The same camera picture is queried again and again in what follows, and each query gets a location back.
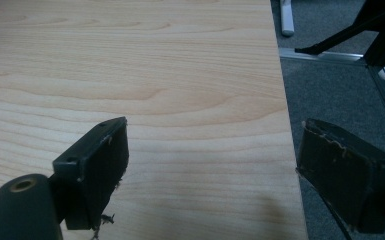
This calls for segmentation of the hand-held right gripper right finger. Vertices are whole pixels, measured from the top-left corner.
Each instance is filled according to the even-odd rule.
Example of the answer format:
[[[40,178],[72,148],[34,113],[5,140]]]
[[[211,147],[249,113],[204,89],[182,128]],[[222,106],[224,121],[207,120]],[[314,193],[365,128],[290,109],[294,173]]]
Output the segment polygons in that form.
[[[385,232],[385,152],[334,124],[307,119],[298,174],[335,219],[360,233]]]

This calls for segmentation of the white table leg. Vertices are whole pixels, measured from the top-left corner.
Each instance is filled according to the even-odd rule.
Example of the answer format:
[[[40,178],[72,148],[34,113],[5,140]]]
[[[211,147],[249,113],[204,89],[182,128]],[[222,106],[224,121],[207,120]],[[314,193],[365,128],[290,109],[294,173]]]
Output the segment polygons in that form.
[[[291,37],[295,33],[292,12],[292,0],[279,0],[281,32],[283,36]]]

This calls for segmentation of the silver metal floor rail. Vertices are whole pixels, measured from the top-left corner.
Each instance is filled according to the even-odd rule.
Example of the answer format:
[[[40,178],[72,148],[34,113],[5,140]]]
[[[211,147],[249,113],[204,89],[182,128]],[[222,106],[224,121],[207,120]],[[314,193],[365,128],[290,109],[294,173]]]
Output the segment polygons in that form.
[[[329,64],[342,64],[350,66],[364,67],[369,72],[385,107],[385,67],[370,66],[365,62],[360,54],[338,53],[338,52],[322,52],[319,55],[309,55],[298,53],[293,48],[280,48],[279,56],[281,59],[293,59],[314,61]]]

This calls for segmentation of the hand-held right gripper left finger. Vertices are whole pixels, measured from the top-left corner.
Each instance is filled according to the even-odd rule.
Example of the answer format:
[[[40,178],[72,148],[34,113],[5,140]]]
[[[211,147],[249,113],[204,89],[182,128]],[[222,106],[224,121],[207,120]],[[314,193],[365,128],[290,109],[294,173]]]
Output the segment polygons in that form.
[[[53,161],[57,219],[70,230],[97,229],[129,162],[127,119],[101,122]]]

